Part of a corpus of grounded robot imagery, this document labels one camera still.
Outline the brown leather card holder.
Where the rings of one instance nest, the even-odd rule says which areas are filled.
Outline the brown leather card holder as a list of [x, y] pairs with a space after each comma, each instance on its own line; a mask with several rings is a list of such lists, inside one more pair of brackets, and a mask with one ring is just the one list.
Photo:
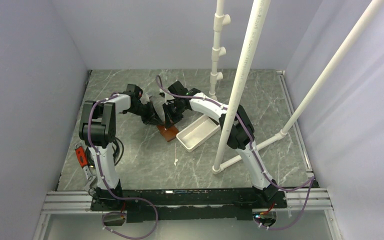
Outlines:
[[165, 128], [163, 125], [157, 125], [156, 127], [167, 142], [174, 140], [179, 133], [179, 130], [175, 125], [172, 125], [169, 128]]

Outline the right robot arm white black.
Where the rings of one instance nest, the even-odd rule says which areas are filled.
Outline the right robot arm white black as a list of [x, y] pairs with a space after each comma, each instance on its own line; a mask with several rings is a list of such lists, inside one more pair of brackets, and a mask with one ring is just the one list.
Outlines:
[[155, 81], [165, 96], [173, 97], [163, 104], [166, 129], [178, 123], [183, 118], [185, 110], [199, 112], [215, 120], [222, 129], [229, 130], [227, 146], [235, 150], [245, 163], [251, 176], [256, 203], [262, 208], [286, 205], [285, 193], [277, 187], [276, 181], [268, 173], [262, 158], [257, 153], [255, 129], [242, 105], [238, 106], [233, 123], [227, 124], [226, 104], [206, 96], [196, 88], [188, 90], [179, 81], [174, 82], [168, 89], [163, 87], [159, 75]]

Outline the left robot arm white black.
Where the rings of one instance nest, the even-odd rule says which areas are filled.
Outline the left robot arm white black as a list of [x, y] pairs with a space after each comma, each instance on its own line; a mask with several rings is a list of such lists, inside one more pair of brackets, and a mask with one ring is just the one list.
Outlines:
[[111, 210], [124, 203], [112, 145], [116, 139], [116, 115], [126, 113], [139, 116], [145, 125], [163, 124], [150, 98], [135, 84], [128, 84], [125, 91], [114, 92], [102, 100], [86, 100], [81, 110], [78, 134], [91, 152], [97, 171], [95, 197], [104, 200]]

